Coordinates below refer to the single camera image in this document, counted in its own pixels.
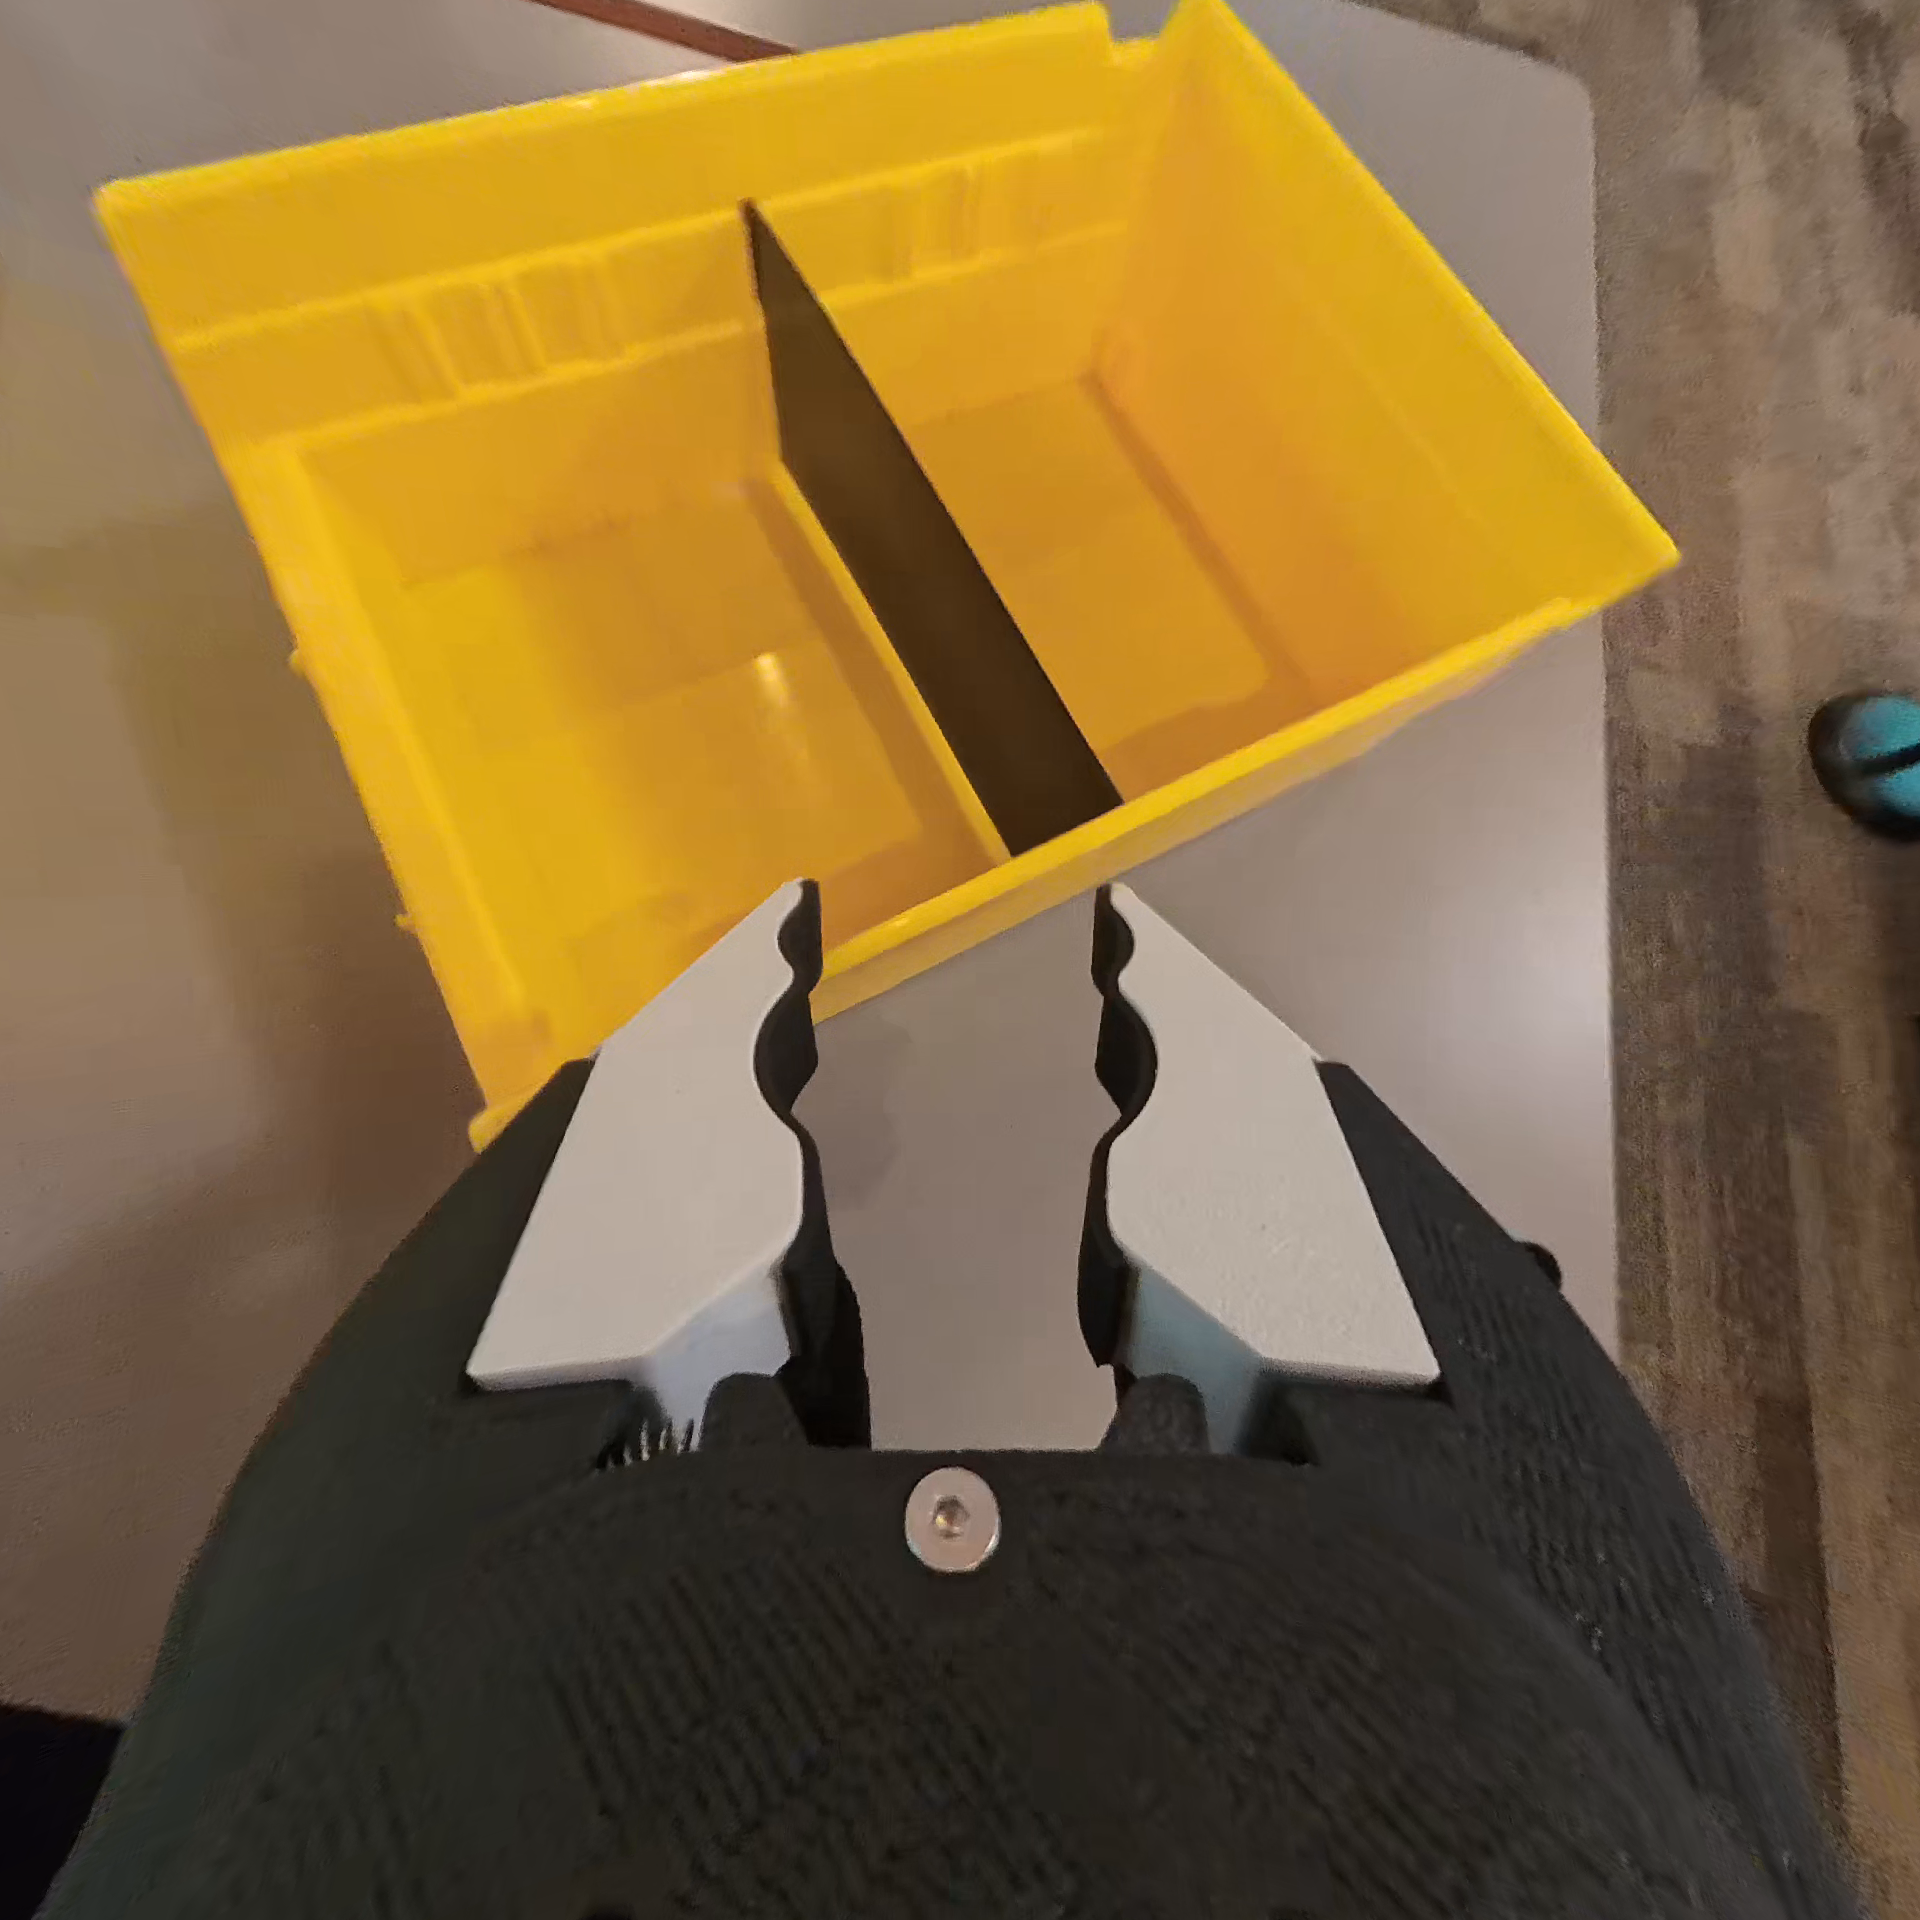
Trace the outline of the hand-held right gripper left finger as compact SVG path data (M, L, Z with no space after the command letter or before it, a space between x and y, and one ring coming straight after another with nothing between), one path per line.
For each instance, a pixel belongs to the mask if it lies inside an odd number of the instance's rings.
M621 1380L646 1434L701 1428L725 1378L773 1378L813 1444L870 1444L855 1291L836 1258L818 1076L826 891L783 882L594 1057L471 1380Z

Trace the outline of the black bin divider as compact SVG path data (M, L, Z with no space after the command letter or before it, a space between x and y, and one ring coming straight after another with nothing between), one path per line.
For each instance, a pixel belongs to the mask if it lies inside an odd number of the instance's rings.
M1036 853L1100 825L1119 804L1116 778L765 209L746 199L735 214L765 327L779 457L994 836L1005 853Z

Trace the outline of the black tripod with teal foot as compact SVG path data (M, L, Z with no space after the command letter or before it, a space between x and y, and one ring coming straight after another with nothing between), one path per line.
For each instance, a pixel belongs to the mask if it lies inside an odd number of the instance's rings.
M1810 778L1863 836L1920 838L1920 699L1839 691L1807 726Z

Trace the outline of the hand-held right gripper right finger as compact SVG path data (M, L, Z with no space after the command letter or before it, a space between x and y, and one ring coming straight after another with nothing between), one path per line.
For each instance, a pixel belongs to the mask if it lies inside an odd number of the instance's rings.
M1319 1052L1132 887L1091 901L1100 1084L1079 1338L1119 1389L1175 1378L1209 1451L1252 1451L1273 1389L1441 1380L1337 1126Z

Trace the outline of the yellow divided plastic bin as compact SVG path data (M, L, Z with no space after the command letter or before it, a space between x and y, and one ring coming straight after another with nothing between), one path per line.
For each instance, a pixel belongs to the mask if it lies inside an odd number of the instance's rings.
M754 199L1119 804L1005 853L779 449ZM783 882L849 1011L1673 567L1229 4L1046 4L95 190L489 1093Z

